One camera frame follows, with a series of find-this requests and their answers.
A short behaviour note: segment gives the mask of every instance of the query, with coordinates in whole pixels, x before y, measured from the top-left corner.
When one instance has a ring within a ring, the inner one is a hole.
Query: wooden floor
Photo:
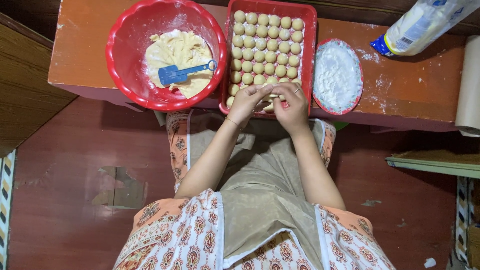
[[[348,210],[373,223],[399,270],[423,269],[430,257],[437,261],[431,269],[443,270],[450,250],[455,178],[401,171],[384,161],[425,136],[372,135],[368,126],[351,124],[337,133],[329,167]],[[136,210],[92,205],[115,184],[98,171],[106,165],[125,166],[132,178],[148,182],[147,203],[173,196],[166,131],[151,111],[78,98],[19,147],[10,269],[112,268]],[[361,205],[366,200],[381,203]]]

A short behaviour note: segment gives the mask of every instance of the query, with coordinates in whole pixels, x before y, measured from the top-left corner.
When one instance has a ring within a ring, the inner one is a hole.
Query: red plastic tray
[[[293,4],[279,1],[268,0],[231,0],[228,3],[227,21],[225,22],[225,38],[227,42],[227,65],[223,75],[223,80],[220,83],[219,108],[224,114],[228,114],[230,109],[226,105],[228,98],[228,85],[230,84],[230,62],[233,38],[233,25],[235,19],[233,14],[235,11],[241,10],[243,12],[255,12],[257,15],[262,13],[278,15],[280,18],[289,16],[293,18],[300,18],[305,24],[304,38],[303,38],[303,55],[300,61],[302,67],[299,69],[301,74],[302,89],[308,100],[308,113],[310,114],[310,105],[312,99],[312,76],[313,76],[313,59],[315,55],[315,43],[317,34],[317,11],[310,5]],[[256,112],[256,117],[275,118],[274,113]]]

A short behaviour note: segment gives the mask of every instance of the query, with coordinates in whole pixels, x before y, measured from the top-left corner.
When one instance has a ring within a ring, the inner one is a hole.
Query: wooden table
[[[48,81],[87,98],[107,100],[141,111],[111,80],[105,61],[108,33],[117,17],[135,0],[63,0],[57,25]],[[221,26],[226,7],[203,5]],[[363,67],[364,87],[358,106],[334,116],[313,101],[311,116],[334,121],[369,124],[373,130],[456,130],[454,121],[460,88],[465,36],[443,35],[423,53],[388,59],[369,42],[385,26],[318,19],[318,41],[336,37],[357,52]],[[208,98],[202,108],[217,108]]]

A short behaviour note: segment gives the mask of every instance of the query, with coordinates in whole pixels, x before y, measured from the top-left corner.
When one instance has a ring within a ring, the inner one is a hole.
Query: dough ball
[[[280,25],[282,26],[282,28],[285,28],[285,29],[289,29],[290,26],[292,26],[292,19],[290,17],[283,17],[281,20],[280,20]]]
[[[293,54],[299,54],[301,52],[301,47],[298,42],[293,43],[290,46],[290,51],[292,51]]]
[[[286,65],[288,63],[288,56],[284,53],[280,53],[276,58],[276,61],[281,65]]]
[[[295,31],[301,31],[303,29],[303,21],[300,18],[293,20],[292,27]]]
[[[270,103],[270,105],[268,105],[267,107],[264,108],[264,112],[267,112],[267,113],[271,113],[271,112],[274,112],[275,109],[273,107],[273,103]]]
[[[275,67],[272,63],[267,63],[265,65],[265,73],[267,73],[268,75],[273,75],[275,73]]]
[[[270,16],[270,21],[268,22],[268,24],[270,26],[279,27],[280,26],[280,17],[278,17],[277,15]]]
[[[265,83],[265,77],[261,74],[255,75],[255,78],[253,78],[254,85],[262,85],[264,83]]]
[[[268,30],[268,36],[270,38],[277,38],[279,33],[280,33],[280,30],[276,26],[271,26],[270,29]]]
[[[260,14],[260,16],[258,16],[257,22],[258,22],[259,25],[267,26],[269,21],[270,21],[270,19],[268,18],[267,14]]]
[[[257,14],[255,14],[254,12],[250,12],[249,14],[247,14],[247,22],[251,25],[254,25],[257,23]]]
[[[303,34],[301,33],[301,31],[293,32],[292,40],[295,42],[301,42],[303,40]]]
[[[256,32],[257,32],[257,28],[255,28],[254,25],[247,25],[247,26],[245,27],[245,34],[246,34],[247,36],[251,36],[251,37],[252,37],[252,36],[255,35]]]
[[[297,69],[296,68],[289,68],[287,70],[287,77],[293,79],[297,77]]]
[[[233,99],[234,99],[234,97],[229,97],[229,98],[227,99],[227,102],[226,102],[226,103],[227,103],[227,107],[228,107],[229,109],[232,108]]]
[[[253,55],[253,59],[255,59],[255,62],[261,63],[261,62],[265,61],[265,53],[262,52],[261,50],[258,50]]]
[[[245,33],[245,27],[242,23],[235,23],[233,25],[233,32],[235,32],[236,35],[243,35]]]
[[[233,59],[230,63],[230,68],[234,71],[240,71],[241,69],[241,61],[238,59]]]
[[[241,65],[241,69],[246,73],[252,72],[252,68],[253,68],[253,64],[250,61],[244,61]]]
[[[274,63],[275,60],[276,60],[275,52],[269,50],[269,51],[265,54],[265,60],[266,60],[267,62],[269,62],[269,63]]]
[[[277,75],[277,77],[279,78],[285,76],[286,72],[287,72],[287,68],[284,65],[278,65],[275,68],[275,75]]]
[[[239,83],[240,80],[241,80],[240,72],[238,72],[238,71],[232,71],[232,73],[230,73],[230,80],[231,80],[234,84]]]
[[[240,87],[238,85],[230,85],[228,86],[228,93],[231,96],[235,96],[237,92],[240,90]]]
[[[260,25],[257,28],[257,36],[258,37],[266,37],[268,34],[268,28],[265,25]]]
[[[256,63],[253,65],[253,72],[255,72],[255,74],[262,74],[264,72],[264,65],[262,63]]]
[[[241,48],[243,46],[243,38],[241,38],[239,35],[235,35],[232,38],[232,43],[235,47]]]
[[[290,38],[290,32],[288,29],[282,29],[280,30],[280,33],[278,34],[281,40],[285,41]]]
[[[253,59],[253,50],[251,48],[247,48],[243,50],[242,55],[245,60],[250,61]]]
[[[278,49],[278,41],[271,39],[267,42],[267,49],[276,51]]]
[[[255,47],[259,50],[264,50],[267,47],[267,41],[263,37],[259,37],[255,42]]]
[[[300,63],[300,59],[298,56],[296,55],[291,55],[289,58],[288,58],[288,64],[291,66],[291,67],[296,67],[298,66]]]
[[[241,49],[238,47],[235,47],[232,49],[232,57],[233,59],[241,59],[242,52]]]
[[[245,21],[246,15],[245,12],[241,10],[235,11],[235,14],[233,14],[233,18],[235,18],[235,21],[237,23],[243,23]]]
[[[298,83],[300,86],[301,86],[301,80],[300,79],[293,79],[292,80],[293,83]]]
[[[280,43],[280,45],[278,46],[278,50],[282,53],[288,53],[290,52],[290,44],[286,41]]]
[[[243,40],[243,45],[245,46],[245,48],[253,49],[255,47],[255,39],[253,39],[253,37],[251,36],[245,37],[245,39]]]
[[[250,73],[245,73],[242,77],[241,77],[241,81],[246,84],[246,85],[249,85],[253,82],[253,76],[250,74]]]
[[[276,83],[278,83],[278,81],[276,80],[275,77],[268,77],[267,84],[276,84]]]

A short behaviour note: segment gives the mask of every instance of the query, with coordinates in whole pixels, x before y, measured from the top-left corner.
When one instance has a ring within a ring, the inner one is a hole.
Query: plastic packaging
[[[415,55],[480,6],[480,0],[418,0],[370,45],[386,56]]]

